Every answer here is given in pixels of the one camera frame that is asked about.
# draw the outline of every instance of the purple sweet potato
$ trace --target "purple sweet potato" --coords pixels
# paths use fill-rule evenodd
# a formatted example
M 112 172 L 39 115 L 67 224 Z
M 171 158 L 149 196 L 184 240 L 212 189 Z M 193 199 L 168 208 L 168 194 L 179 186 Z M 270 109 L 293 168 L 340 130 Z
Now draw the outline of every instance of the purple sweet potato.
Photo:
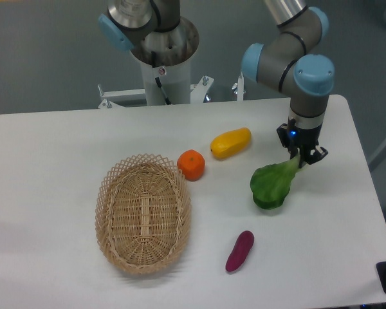
M 233 251 L 226 262 L 227 272 L 234 272 L 244 263 L 254 242 L 255 236 L 249 230 L 246 230 L 239 235 Z

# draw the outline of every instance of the metal bracket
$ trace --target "metal bracket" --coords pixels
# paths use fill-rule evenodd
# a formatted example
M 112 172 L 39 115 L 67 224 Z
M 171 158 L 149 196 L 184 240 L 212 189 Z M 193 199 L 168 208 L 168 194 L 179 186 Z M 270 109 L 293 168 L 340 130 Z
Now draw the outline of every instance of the metal bracket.
M 207 93 L 212 87 L 214 79 L 212 77 L 203 76 L 198 84 L 190 85 L 190 103 L 199 104 L 203 102 L 209 102 L 210 98 Z M 100 100 L 102 101 L 98 108 L 118 108 L 133 106 L 134 101 L 145 100 L 146 92 L 144 89 L 133 89 L 123 91 L 110 91 L 104 92 L 102 85 L 98 85 L 98 92 Z M 118 105 L 113 102 L 123 102 L 123 105 Z
M 377 166 L 379 166 L 379 164 L 381 164 L 384 159 L 386 159 L 386 138 L 367 161 L 370 172 L 374 171 L 374 169 L 377 168 Z

